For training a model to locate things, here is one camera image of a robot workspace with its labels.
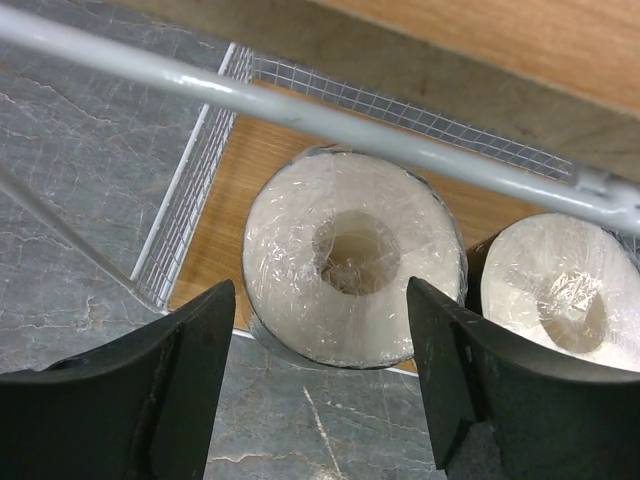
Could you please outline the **white wire wooden shelf rack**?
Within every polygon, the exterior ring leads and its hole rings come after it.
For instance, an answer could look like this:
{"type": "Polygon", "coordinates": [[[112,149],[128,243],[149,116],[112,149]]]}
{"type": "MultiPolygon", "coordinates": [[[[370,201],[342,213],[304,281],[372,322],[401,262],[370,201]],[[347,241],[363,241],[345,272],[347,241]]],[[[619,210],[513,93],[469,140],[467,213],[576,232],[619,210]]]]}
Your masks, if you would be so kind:
{"type": "Polygon", "coordinates": [[[246,207],[257,181],[295,144],[339,140],[433,179],[466,245],[540,209],[615,230],[639,246],[639,186],[588,164],[498,135],[434,108],[359,88],[231,44],[207,71],[3,6],[1,38],[215,106],[221,137],[206,178],[246,207]]]}

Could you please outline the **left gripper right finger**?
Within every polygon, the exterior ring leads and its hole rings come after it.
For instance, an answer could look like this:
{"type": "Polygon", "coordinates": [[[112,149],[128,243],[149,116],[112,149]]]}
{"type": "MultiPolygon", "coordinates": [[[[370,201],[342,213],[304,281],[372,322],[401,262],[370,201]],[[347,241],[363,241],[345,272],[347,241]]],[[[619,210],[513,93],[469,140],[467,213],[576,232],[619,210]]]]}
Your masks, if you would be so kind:
{"type": "Polygon", "coordinates": [[[462,466],[484,428],[484,454],[508,479],[636,479],[639,375],[559,353],[409,280],[407,305],[438,469],[462,466]]]}

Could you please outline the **black roll front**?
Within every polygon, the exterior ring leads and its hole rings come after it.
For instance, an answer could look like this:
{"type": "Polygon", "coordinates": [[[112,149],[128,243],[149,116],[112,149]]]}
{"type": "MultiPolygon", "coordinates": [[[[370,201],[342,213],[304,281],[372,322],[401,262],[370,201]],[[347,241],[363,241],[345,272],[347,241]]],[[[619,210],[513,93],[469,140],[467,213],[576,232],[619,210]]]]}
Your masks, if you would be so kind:
{"type": "Polygon", "coordinates": [[[402,363],[414,353],[409,280],[459,303],[467,294],[459,228],[429,183],[334,145],[304,150],[260,189],[241,260],[251,334],[297,364],[402,363]]]}

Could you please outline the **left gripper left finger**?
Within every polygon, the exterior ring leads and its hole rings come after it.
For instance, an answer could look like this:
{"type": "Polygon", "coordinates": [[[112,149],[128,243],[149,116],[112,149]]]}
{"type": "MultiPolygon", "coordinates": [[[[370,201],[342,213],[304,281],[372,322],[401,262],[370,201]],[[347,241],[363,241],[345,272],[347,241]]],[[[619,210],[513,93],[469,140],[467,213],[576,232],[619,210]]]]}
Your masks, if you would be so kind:
{"type": "Polygon", "coordinates": [[[235,315],[222,281],[41,371],[1,377],[5,479],[200,479],[235,315]]]}

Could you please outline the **black paper towel roll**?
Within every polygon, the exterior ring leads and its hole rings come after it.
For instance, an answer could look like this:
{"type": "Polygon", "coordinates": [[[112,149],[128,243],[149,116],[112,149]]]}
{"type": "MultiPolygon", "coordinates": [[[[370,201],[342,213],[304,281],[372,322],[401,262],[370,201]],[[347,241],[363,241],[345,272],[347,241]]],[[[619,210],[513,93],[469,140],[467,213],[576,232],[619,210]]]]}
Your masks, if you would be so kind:
{"type": "Polygon", "coordinates": [[[469,309],[561,353],[639,369],[639,268],[608,231],[537,214],[467,255],[469,309]]]}

